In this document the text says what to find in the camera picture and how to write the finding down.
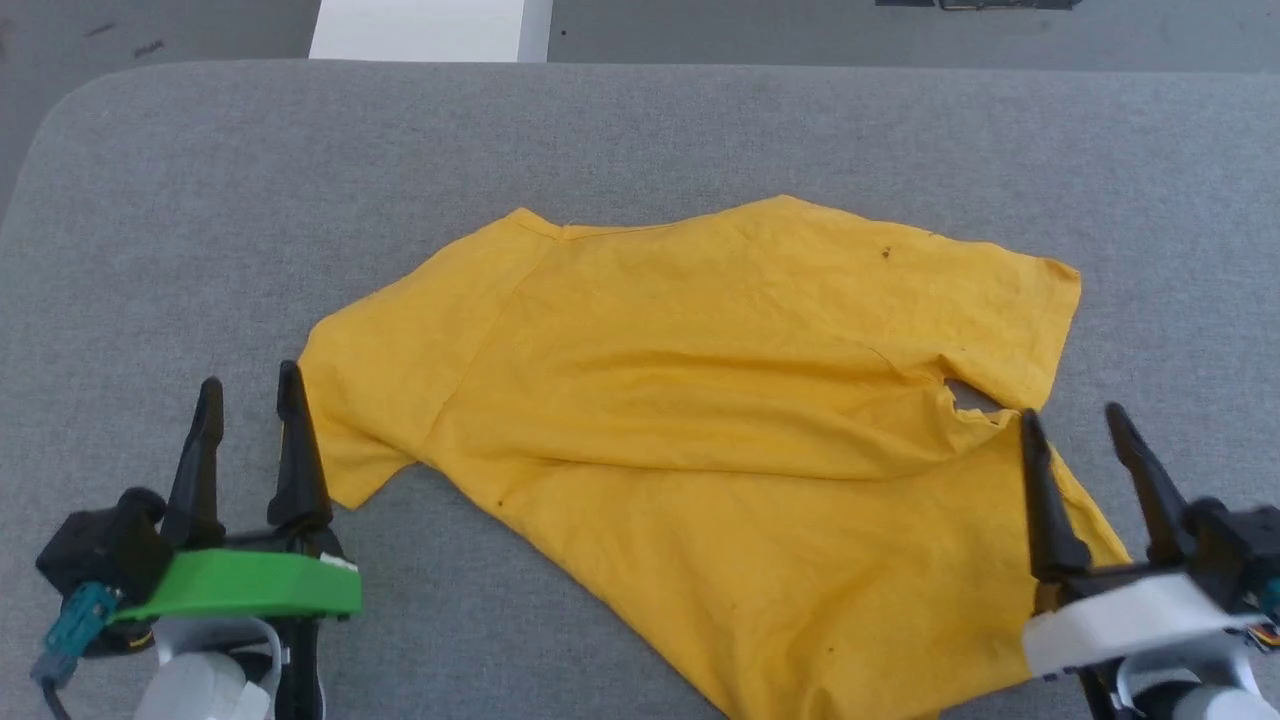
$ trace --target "yellow t-shirt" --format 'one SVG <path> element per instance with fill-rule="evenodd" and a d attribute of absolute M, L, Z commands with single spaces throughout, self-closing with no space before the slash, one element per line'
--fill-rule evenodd
<path fill-rule="evenodd" d="M 516 210 L 326 318 L 334 498 L 447 474 L 731 717 L 927 717 L 1027 679 L 1019 415 L 1079 274 L 776 197 L 645 228 Z M 1098 564 L 1125 560 L 1056 461 Z"/>

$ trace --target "white plastic part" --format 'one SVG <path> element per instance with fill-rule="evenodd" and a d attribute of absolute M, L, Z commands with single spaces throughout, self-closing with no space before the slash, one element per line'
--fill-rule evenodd
<path fill-rule="evenodd" d="M 338 557 L 337 555 L 329 555 L 328 552 L 320 553 L 320 562 L 325 565 L 333 565 L 334 568 L 342 568 L 344 570 L 351 570 L 352 573 L 360 573 L 360 568 L 355 562 Z"/>
<path fill-rule="evenodd" d="M 1280 720 L 1280 712 L 1239 688 L 1206 685 L 1178 703 L 1172 720 Z"/>
<path fill-rule="evenodd" d="M 312 59 L 545 63 L 553 0 L 323 0 Z"/>
<path fill-rule="evenodd" d="M 241 710 L 247 687 L 244 671 L 218 652 L 189 652 L 160 666 L 142 693 L 134 720 L 239 720 L 251 717 Z"/>
<path fill-rule="evenodd" d="M 270 623 L 257 618 L 161 618 L 151 625 L 151 633 L 155 635 L 161 667 L 187 652 L 233 644 L 264 644 L 264 651 L 271 656 L 271 669 L 259 685 L 275 702 L 280 671 L 288 662 L 288 650 L 280 644 L 280 635 Z"/>
<path fill-rule="evenodd" d="M 1032 674 L 1043 676 L 1220 635 L 1262 620 L 1261 615 L 1224 612 L 1184 573 L 1174 573 L 1032 618 L 1023 628 L 1023 651 Z"/>
<path fill-rule="evenodd" d="M 1254 650 L 1243 635 L 1219 632 L 1130 655 L 1116 669 L 1116 700 L 1124 707 L 1133 707 L 1134 687 L 1142 678 L 1170 670 L 1187 670 L 1210 687 L 1235 688 L 1262 697 L 1249 666 L 1252 652 Z"/>
<path fill-rule="evenodd" d="M 340 559 L 334 560 L 339 560 L 335 565 L 357 571 L 355 565 Z M 147 693 L 152 692 L 151 687 L 161 683 L 155 692 L 163 697 L 170 694 L 170 691 L 166 689 L 170 680 L 161 682 L 160 678 L 174 673 L 174 670 L 166 673 L 165 667 L 175 662 L 179 662 L 179 666 L 182 666 L 189 662 L 187 657 L 191 656 L 218 656 L 234 665 L 239 673 L 239 687 L 236 688 L 238 693 L 237 705 L 233 705 L 229 715 L 214 715 L 212 711 L 209 715 L 198 715 L 204 708 L 198 707 L 198 702 L 193 702 L 191 707 L 195 708 L 197 715 L 192 715 L 191 717 L 198 717 L 198 720 L 271 720 L 275 716 L 275 693 L 280 687 L 280 674 L 284 666 L 289 664 L 289 648 L 280 643 L 280 635 L 270 623 L 259 618 L 161 618 L 152 624 L 151 632 L 155 635 L 160 671 L 152 678 L 151 685 L 147 687 Z M 271 656 L 271 669 L 259 684 L 246 682 L 244 671 L 233 659 L 218 652 L 206 652 L 214 647 L 241 644 L 260 646 L 257 650 Z M 212 662 L 219 666 L 223 665 L 220 661 Z M 138 706 L 138 711 L 133 716 L 134 720 L 187 720 L 188 717 L 187 715 L 172 712 L 168 708 L 161 710 L 160 706 L 148 705 L 146 698 L 147 696 L 143 694 L 143 703 Z M 152 707 L 156 708 L 155 711 L 159 711 L 159 715 L 145 714 L 154 712 Z M 324 692 L 324 683 L 320 683 L 320 720 L 324 720 L 326 715 L 328 700 Z"/>
<path fill-rule="evenodd" d="M 232 720 L 265 720 L 273 715 L 275 710 L 271 708 L 271 696 L 253 683 L 244 683 L 244 692 L 241 693 Z"/>

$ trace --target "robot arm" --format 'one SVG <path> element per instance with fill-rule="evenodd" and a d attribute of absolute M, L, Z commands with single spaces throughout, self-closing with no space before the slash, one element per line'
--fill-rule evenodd
<path fill-rule="evenodd" d="M 137 720 L 324 717 L 320 619 L 360 611 L 360 574 L 329 529 L 333 506 L 292 361 L 280 364 L 276 414 L 280 470 L 268 529 L 228 536 L 218 520 L 223 392 L 209 378 L 169 502 L 131 488 L 115 507 L 72 514 L 41 551 L 36 568 L 63 611 L 31 675 L 55 717 L 67 717 L 58 691 L 81 657 L 148 647 L 160 671 Z"/>
<path fill-rule="evenodd" d="M 1032 673 L 1078 676 L 1097 720 L 1280 720 L 1249 656 L 1276 644 L 1280 510 L 1188 505 L 1120 405 L 1107 406 L 1116 455 L 1133 477 L 1151 537 L 1147 562 L 1093 568 L 1050 469 L 1034 411 L 1023 415 L 1023 469 L 1034 615 L 1023 630 Z M 1198 682 L 1143 676 L 1188 670 Z"/>

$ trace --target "floor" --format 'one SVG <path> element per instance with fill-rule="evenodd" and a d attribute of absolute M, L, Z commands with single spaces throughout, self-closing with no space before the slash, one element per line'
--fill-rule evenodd
<path fill-rule="evenodd" d="M 0 219 L 40 120 L 128 68 L 306 56 L 321 0 L 0 0 Z M 552 61 L 1280 72 L 1280 0 L 1084 0 L 1075 10 L 874 0 L 554 0 Z"/>
<path fill-rule="evenodd" d="M 305 58 L 320 0 L 0 0 L 0 220 L 45 114 L 140 65 Z"/>
<path fill-rule="evenodd" d="M 556 0 L 548 58 L 1280 72 L 1280 0 L 1083 0 L 1070 12 L 943 12 L 874 0 Z"/>

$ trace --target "gray fabric surface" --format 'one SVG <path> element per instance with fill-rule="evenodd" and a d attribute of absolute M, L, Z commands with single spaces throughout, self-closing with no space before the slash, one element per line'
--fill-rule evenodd
<path fill-rule="evenodd" d="M 1084 300 L 1051 437 L 1140 552 L 1101 414 L 1189 493 L 1277 501 L 1280 81 L 714 67 L 225 63 L 113 76 L 49 118 L 0 229 L 0 708 L 56 603 L 70 510 L 166 488 L 200 379 L 227 384 L 221 507 L 265 519 L 275 363 L 321 316 L 518 205 L 659 223 L 780 192 L 1060 258 Z M 447 482 L 407 470 L 337 528 L 367 612 L 325 630 L 334 717 L 714 717 L 644 643 Z M 127 717 L 154 659 L 95 662 Z M 1272 701 L 1276 665 L 1262 664 Z M 1083 719 L 1034 683 L 948 719 Z"/>

